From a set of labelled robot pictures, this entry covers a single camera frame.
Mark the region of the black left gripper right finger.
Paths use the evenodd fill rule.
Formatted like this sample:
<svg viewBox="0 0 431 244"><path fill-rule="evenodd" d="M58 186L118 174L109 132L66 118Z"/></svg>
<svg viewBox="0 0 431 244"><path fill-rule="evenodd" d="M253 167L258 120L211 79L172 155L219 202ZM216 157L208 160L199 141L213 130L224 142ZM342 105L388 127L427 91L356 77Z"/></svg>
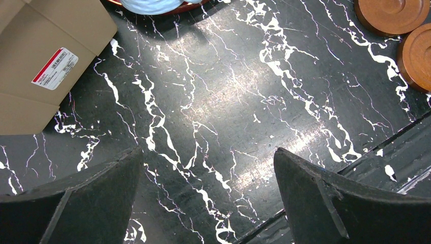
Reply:
<svg viewBox="0 0 431 244"><path fill-rule="evenodd" d="M295 243L430 243L430 199L380 190L278 148L273 166Z"/></svg>

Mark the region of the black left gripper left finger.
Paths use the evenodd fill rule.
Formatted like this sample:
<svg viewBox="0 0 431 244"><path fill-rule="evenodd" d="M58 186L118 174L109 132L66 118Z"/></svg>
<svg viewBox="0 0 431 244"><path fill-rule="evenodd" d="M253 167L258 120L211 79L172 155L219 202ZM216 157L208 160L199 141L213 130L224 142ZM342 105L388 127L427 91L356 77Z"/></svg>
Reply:
<svg viewBox="0 0 431 244"><path fill-rule="evenodd" d="M115 158L18 195L1 195L1 243L123 243L143 152Z"/></svg>

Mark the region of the brown wooden coaster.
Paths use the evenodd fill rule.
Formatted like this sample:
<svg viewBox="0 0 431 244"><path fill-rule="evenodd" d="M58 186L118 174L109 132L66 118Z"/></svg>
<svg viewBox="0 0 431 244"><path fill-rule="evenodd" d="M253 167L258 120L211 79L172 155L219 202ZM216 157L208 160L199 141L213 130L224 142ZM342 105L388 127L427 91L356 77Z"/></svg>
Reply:
<svg viewBox="0 0 431 244"><path fill-rule="evenodd" d="M424 23L430 1L355 0L354 11L368 31L384 37L409 33Z"/></svg>

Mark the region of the light blue textured mug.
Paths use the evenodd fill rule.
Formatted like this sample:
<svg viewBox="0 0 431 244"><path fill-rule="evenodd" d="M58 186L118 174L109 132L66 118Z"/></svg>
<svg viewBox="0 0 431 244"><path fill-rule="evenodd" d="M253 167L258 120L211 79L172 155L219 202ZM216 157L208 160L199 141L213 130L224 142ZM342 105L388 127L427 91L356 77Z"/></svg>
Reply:
<svg viewBox="0 0 431 244"><path fill-rule="evenodd" d="M120 0L128 11L139 15L159 15L179 7L181 0Z"/></svg>

